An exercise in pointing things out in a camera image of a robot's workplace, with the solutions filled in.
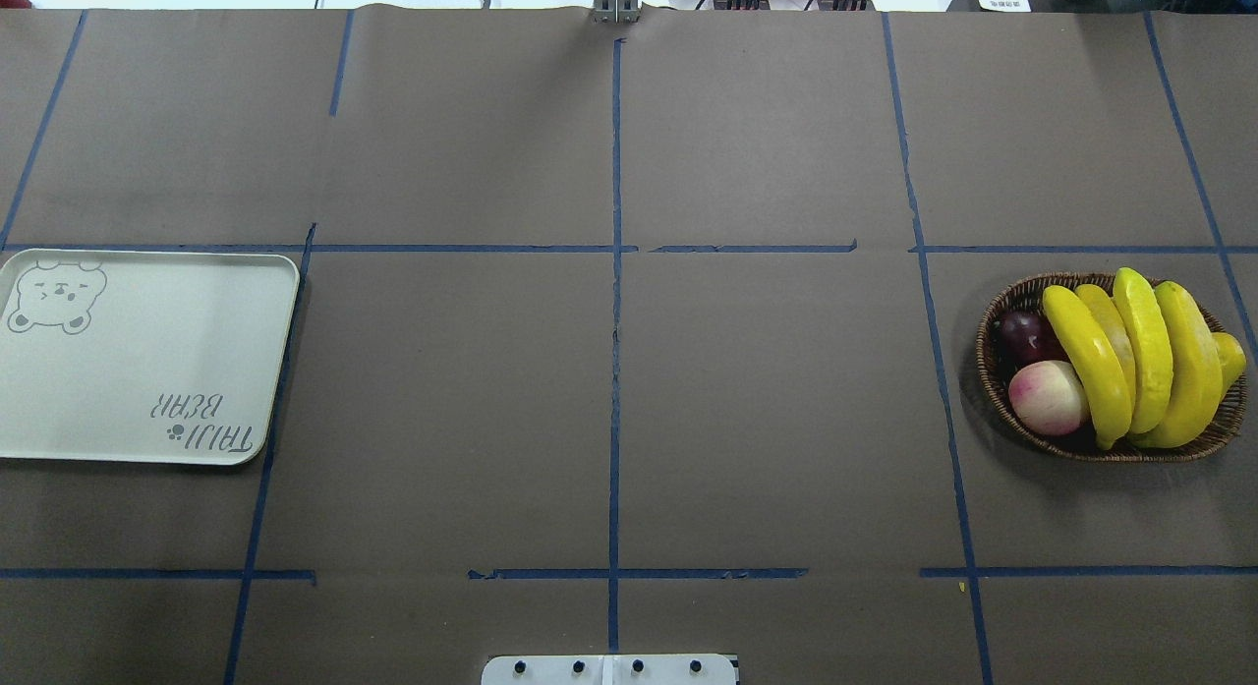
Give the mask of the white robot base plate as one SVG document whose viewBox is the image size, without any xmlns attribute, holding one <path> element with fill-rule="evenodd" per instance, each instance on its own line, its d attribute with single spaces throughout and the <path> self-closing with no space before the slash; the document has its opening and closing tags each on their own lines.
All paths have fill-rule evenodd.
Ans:
<svg viewBox="0 0 1258 685">
<path fill-rule="evenodd" d="M 725 654 L 587 654 L 496 656 L 482 684 L 740 684 Z"/>
</svg>

